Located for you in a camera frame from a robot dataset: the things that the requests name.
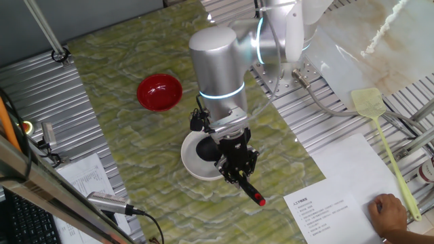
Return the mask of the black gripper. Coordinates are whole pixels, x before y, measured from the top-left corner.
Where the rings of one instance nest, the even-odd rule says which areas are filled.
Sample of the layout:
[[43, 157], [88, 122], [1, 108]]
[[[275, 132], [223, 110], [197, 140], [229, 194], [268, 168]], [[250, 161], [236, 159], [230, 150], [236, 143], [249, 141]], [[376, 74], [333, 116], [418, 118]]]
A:
[[251, 131], [245, 128], [243, 133], [235, 139], [221, 139], [218, 150], [226, 157], [226, 161], [216, 163], [216, 169], [229, 184], [239, 182], [239, 173], [232, 166], [243, 166], [242, 172], [246, 176], [254, 173], [260, 153], [254, 148], [248, 148]]

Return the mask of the person's bare hand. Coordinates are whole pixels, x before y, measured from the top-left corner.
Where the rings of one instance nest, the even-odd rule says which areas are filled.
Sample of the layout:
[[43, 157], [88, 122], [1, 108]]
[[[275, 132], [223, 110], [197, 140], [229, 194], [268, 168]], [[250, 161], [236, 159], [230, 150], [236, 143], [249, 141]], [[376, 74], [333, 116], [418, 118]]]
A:
[[388, 239], [395, 231], [407, 230], [407, 212], [393, 194], [378, 195], [369, 205], [372, 226], [380, 237]]

